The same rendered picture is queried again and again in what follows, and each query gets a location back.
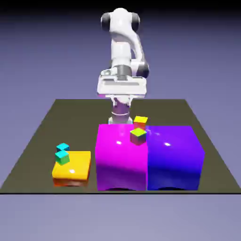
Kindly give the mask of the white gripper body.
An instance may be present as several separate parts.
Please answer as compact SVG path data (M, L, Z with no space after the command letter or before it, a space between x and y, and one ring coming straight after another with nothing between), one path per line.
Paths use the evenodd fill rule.
M117 80L117 75L99 76L97 93L104 97L128 96L143 98L147 93L146 79L143 77L127 76L127 80Z

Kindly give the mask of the small yellow cube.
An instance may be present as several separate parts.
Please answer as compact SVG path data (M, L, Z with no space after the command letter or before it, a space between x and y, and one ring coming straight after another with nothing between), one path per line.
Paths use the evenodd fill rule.
M133 120L134 129L140 128L145 130L148 118L143 116L136 116Z

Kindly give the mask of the small lime cube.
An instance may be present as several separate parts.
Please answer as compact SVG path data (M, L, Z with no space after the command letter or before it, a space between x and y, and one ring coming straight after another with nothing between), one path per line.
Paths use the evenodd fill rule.
M147 132L141 128L136 128L130 131L130 141L135 145L142 145L146 142Z

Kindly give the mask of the small cyan blue-sided cube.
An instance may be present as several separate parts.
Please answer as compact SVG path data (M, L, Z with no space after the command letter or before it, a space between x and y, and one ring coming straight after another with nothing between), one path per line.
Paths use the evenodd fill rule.
M61 143L59 145L56 146L56 151L69 151L70 150L70 146L66 143Z

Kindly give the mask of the small cyan green-sided cube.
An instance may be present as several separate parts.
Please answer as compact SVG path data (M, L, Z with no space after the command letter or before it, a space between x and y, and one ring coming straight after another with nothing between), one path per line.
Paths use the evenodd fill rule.
M55 160L60 165L65 165L70 162L70 157L67 151L60 150L55 153Z

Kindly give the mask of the large magenta box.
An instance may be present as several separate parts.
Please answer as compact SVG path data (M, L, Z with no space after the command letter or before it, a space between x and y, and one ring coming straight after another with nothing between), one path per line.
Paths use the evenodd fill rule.
M146 190L148 147L130 141L132 130L131 124L99 125L95 146L98 191Z

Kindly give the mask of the large blue box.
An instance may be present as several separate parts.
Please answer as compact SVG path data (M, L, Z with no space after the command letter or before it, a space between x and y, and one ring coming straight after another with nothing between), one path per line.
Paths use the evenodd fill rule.
M147 190L197 191L205 151L191 126L147 126Z

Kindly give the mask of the large yellow box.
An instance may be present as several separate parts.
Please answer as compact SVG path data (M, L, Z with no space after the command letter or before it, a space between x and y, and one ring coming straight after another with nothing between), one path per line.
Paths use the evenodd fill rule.
M55 161L52 179L55 186L86 186L91 166L90 151L67 151L70 162L60 165Z

